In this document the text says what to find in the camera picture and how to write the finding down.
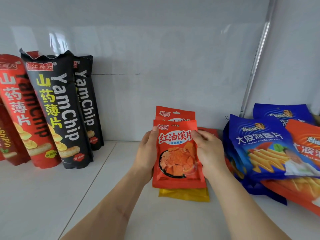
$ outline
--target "forearm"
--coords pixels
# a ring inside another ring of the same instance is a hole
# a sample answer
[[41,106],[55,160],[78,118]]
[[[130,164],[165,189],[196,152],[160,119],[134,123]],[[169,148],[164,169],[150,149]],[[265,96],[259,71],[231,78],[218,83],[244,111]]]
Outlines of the forearm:
[[214,171],[208,177],[235,239],[290,239],[257,205],[228,172]]
[[103,200],[61,240],[123,239],[134,206],[145,185],[146,175],[129,172]]

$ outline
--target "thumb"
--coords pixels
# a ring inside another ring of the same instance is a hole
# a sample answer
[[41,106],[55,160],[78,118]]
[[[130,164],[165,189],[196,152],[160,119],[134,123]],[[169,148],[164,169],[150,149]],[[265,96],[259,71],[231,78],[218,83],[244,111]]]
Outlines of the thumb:
[[158,139],[159,129],[157,126],[152,127],[147,144],[156,145]]
[[194,142],[200,146],[202,143],[203,143],[203,138],[202,136],[195,130],[191,131],[191,136],[192,136],[192,139],[194,140]]

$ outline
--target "white shelf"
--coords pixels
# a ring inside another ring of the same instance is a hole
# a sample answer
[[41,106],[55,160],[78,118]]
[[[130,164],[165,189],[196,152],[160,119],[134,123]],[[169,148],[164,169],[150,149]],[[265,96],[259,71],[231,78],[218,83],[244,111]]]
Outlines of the white shelf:
[[[63,234],[88,214],[125,175],[138,145],[138,142],[117,142]],[[210,187],[210,203],[158,197],[158,192],[151,182],[145,186],[131,215],[125,239],[230,238],[221,207]],[[284,206],[266,196],[254,196],[254,199],[292,239],[319,239],[320,218],[317,215],[293,202]]]
[[115,142],[94,152],[94,162],[83,169],[61,164],[38,169],[31,161],[13,166],[0,162],[0,239],[57,240]]

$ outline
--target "hand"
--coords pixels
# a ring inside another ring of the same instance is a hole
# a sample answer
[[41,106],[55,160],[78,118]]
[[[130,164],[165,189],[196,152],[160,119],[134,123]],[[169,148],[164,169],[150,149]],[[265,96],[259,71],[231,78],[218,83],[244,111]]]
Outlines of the hand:
[[199,130],[191,132],[192,139],[198,145],[197,155],[202,163],[202,171],[207,178],[212,170],[229,172],[224,159],[222,141],[213,134]]
[[142,138],[136,160],[132,168],[146,176],[146,183],[150,181],[153,174],[153,167],[157,160],[157,138],[159,129],[157,126],[152,127]]

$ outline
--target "metal rod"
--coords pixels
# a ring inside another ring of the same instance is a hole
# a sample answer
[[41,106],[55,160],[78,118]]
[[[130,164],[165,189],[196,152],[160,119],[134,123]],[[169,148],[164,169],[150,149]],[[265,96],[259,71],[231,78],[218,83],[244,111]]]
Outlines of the metal rod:
[[264,24],[264,27],[263,27],[263,30],[262,30],[262,34],[261,34],[261,37],[260,37],[260,41],[259,41],[259,44],[258,44],[256,55],[254,57],[252,69],[251,69],[251,72],[250,72],[249,81],[248,81],[247,88],[245,90],[243,101],[242,101],[242,106],[241,106],[240,115],[239,115],[242,118],[245,116],[245,113],[246,113],[246,110],[247,110],[249,95],[250,95],[250,92],[251,92],[252,84],[254,82],[254,76],[256,75],[256,71],[257,71],[257,67],[258,67],[258,64],[259,64],[260,56],[261,56],[264,44],[266,42],[267,35],[269,33],[269,30],[270,30],[270,22],[271,22],[271,18],[272,18],[274,7],[276,5],[276,1],[277,0],[270,0],[269,1],[268,11],[266,13],[266,21],[265,21],[265,24]]

